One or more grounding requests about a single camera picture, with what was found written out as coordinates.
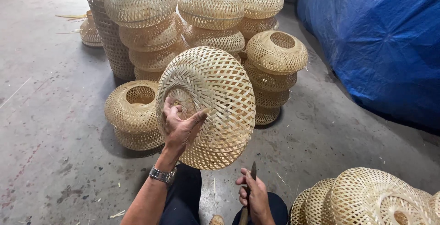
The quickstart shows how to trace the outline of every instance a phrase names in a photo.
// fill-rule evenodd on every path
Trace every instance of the man's right hand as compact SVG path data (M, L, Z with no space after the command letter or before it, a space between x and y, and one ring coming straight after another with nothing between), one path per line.
M256 225L274 225L271 210L269 208L269 199L267 197L266 185L257 177L256 180L250 176L250 171L242 168L240 171L244 176L239 177L235 182L236 185L247 184L250 188L250 196L248 206L247 193L245 188L240 188L240 202L243 206L250 209L250 217Z

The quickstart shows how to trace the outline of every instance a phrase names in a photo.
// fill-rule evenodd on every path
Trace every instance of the dark pants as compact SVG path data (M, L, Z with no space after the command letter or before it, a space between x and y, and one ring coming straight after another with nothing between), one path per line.
M168 189L165 209L159 225L200 225L198 205L201 195L200 170L179 164L173 185ZM267 193L272 217L276 225L286 225L287 206L283 200L272 192ZM232 225L237 225L242 211L240 210Z

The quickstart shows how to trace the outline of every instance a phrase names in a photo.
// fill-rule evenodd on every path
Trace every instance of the hand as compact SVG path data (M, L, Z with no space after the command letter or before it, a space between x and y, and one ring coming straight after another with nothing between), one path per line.
M235 182L236 185L247 184L250 188L249 202L246 200L246 189L240 188L240 203L250 209L250 218L256 225L272 225L275 224L271 210L269 208L269 199L267 197L266 185L257 177L256 180L250 176L250 171L242 168L240 171L244 176L239 177Z
M193 139L199 132L200 127L206 120L204 110L197 112L187 120L181 120L178 112L182 111L182 106L173 106L172 99L165 99L163 115L165 121L165 148L176 158L179 158L185 151L189 139Z

